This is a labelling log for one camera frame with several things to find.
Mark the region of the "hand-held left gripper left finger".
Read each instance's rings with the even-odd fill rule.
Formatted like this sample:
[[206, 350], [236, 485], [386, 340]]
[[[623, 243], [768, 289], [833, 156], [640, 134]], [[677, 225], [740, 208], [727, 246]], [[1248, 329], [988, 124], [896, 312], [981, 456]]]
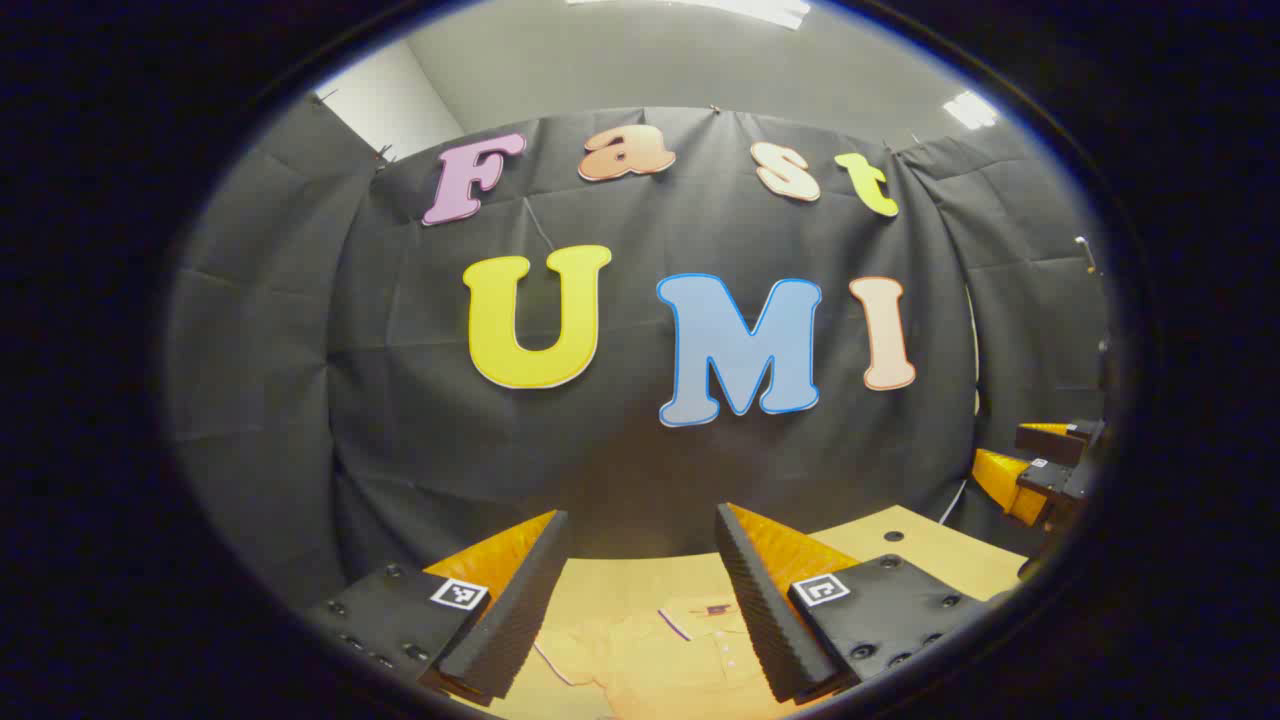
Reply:
[[387, 564], [307, 610], [328, 644], [412, 691], [486, 706], [532, 651], [568, 557], [552, 510], [428, 568]]

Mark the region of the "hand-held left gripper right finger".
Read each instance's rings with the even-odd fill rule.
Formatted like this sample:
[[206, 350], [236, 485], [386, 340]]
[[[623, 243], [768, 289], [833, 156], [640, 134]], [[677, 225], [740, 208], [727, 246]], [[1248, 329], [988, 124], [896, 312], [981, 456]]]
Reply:
[[733, 503], [716, 509], [716, 544], [780, 702], [891, 673], [988, 609], [900, 555], [856, 560]]

